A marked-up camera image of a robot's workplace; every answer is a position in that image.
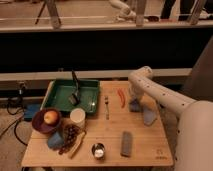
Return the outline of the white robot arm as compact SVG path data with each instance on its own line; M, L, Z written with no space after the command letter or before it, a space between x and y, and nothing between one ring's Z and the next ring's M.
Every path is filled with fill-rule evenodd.
M213 102L192 99L152 77L149 66L132 71L130 91L136 98L146 93L179 118L174 171L213 171Z

